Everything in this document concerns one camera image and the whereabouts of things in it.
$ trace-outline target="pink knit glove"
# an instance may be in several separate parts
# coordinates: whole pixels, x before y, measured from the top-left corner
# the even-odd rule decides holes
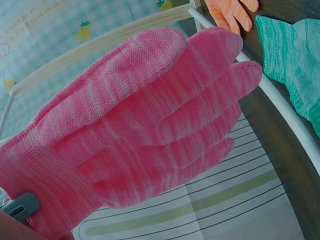
[[[51,240],[101,206],[124,208],[181,185],[232,149],[238,99],[257,87],[242,39],[212,27],[185,40],[143,31],[101,57],[0,147],[0,187],[30,191],[29,220]]]

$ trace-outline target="teal knit glove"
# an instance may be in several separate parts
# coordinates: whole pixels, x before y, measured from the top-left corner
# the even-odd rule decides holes
[[[264,74],[286,85],[296,111],[320,137],[320,20],[291,25],[258,15],[255,22]]]

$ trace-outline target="drying rack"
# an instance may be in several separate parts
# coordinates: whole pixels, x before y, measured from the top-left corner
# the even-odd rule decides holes
[[[123,42],[142,30],[162,27],[164,25],[169,25],[190,17],[194,17],[198,32],[201,31],[202,28],[213,27],[214,25],[211,22],[197,12],[196,9],[200,6],[200,0],[190,0],[190,3],[136,20],[100,35],[90,41],[87,41],[34,71],[10,89],[9,99],[0,121],[0,139],[14,99],[19,97],[19,95],[27,91],[32,86],[40,83],[50,76],[53,76],[60,70],[76,63],[79,59],[85,58],[94,53],[103,51],[112,45]],[[238,62],[250,61],[250,59],[243,52],[237,56],[236,60]],[[320,149],[307,130],[306,126],[303,124],[299,116],[288,104],[285,98],[281,95],[281,93],[277,90],[277,88],[264,74],[262,75],[259,87],[264,91],[267,97],[283,116],[287,124],[290,126],[309,156],[317,173],[320,175]]]

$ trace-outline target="pineapple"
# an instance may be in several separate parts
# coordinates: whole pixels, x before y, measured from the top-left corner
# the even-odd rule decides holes
[[[14,85],[16,85],[17,82],[15,82],[13,79],[7,78],[3,81],[3,86],[5,89],[10,89],[12,88]]]
[[[159,0],[157,5],[161,9],[161,11],[172,9],[174,7],[170,1],[165,1],[165,0]]]
[[[81,42],[91,36],[91,29],[89,27],[89,24],[90,24],[89,21],[81,22],[80,24],[81,28],[79,29],[79,31],[75,36],[75,40],[77,42]]]

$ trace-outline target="glove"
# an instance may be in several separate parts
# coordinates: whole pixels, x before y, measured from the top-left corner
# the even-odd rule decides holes
[[[285,84],[295,110],[320,138],[320,20],[295,24],[257,16],[266,76]]]
[[[29,218],[56,240],[102,206],[124,208],[196,177],[232,149],[238,99],[261,67],[234,63],[240,36],[212,27],[185,40],[143,31],[100,58],[0,146],[0,187],[30,191]]]
[[[258,0],[240,1],[253,13],[259,8]],[[238,0],[205,0],[205,3],[218,27],[240,35],[238,20],[247,32],[252,29],[252,21]]]

